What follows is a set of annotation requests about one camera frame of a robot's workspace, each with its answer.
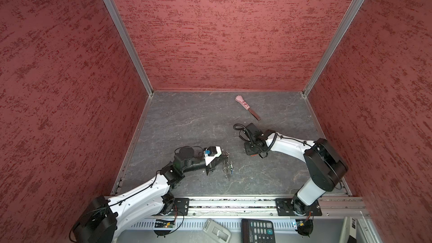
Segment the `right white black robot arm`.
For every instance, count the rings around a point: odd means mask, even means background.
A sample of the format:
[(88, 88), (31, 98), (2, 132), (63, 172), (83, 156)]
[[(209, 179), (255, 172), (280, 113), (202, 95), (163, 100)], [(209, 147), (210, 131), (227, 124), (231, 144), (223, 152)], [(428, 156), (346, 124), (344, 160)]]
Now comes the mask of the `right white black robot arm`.
[(244, 141), (248, 156), (258, 155), (264, 159), (273, 151), (306, 164), (309, 180), (294, 194), (288, 206), (297, 216), (309, 214), (312, 205), (325, 193), (336, 189), (349, 170), (343, 158), (324, 138), (316, 141), (300, 140), (272, 130), (262, 132), (253, 124), (240, 130), (239, 137)]

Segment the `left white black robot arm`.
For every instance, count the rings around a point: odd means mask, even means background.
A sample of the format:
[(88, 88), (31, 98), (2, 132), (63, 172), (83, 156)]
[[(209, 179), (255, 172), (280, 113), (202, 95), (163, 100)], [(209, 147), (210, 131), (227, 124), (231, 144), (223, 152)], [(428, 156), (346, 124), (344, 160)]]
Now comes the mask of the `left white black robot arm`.
[(187, 216), (189, 200), (175, 198), (172, 190), (186, 172), (203, 169), (209, 174), (228, 161), (229, 155), (219, 146), (177, 148), (173, 161), (157, 170), (146, 183), (118, 196), (101, 195), (93, 199), (71, 228), (70, 242), (114, 243), (136, 222), (157, 215), (173, 217), (165, 226), (177, 230), (177, 218)]

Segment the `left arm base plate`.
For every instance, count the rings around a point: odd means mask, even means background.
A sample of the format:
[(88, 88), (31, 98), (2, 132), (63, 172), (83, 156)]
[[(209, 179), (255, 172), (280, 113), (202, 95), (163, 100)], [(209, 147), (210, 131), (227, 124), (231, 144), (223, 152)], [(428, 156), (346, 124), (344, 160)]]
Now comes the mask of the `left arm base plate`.
[(176, 216), (177, 214), (180, 213), (186, 216), (188, 215), (189, 204), (190, 204), (189, 198), (173, 198), (164, 201), (163, 209), (159, 214), (161, 216)]

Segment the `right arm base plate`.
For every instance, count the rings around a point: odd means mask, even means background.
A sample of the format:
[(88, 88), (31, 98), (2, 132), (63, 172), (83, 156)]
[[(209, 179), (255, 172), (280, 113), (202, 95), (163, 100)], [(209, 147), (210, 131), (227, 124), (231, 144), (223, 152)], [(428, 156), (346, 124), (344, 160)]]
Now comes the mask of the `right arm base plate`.
[(278, 216), (282, 217), (320, 217), (322, 216), (321, 207), (316, 200), (311, 205), (303, 204), (295, 198), (277, 198), (275, 199)]

